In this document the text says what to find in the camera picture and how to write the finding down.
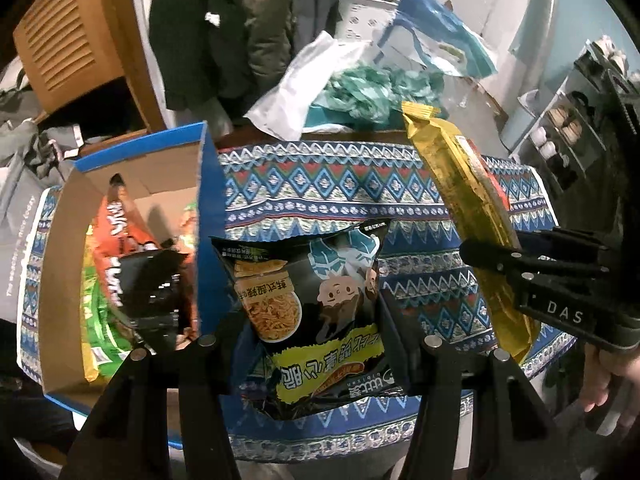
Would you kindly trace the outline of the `right hand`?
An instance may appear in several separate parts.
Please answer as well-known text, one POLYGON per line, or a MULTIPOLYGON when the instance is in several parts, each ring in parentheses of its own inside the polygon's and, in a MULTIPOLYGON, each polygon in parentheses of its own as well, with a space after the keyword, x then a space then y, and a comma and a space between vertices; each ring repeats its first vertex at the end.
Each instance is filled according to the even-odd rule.
POLYGON ((620 377, 631 383, 631 394, 618 424, 630 428, 639 416, 639 349, 626 353, 610 353, 592 344, 585 344, 584 380, 579 399, 585 412, 602 406, 611 392, 610 383, 620 377))

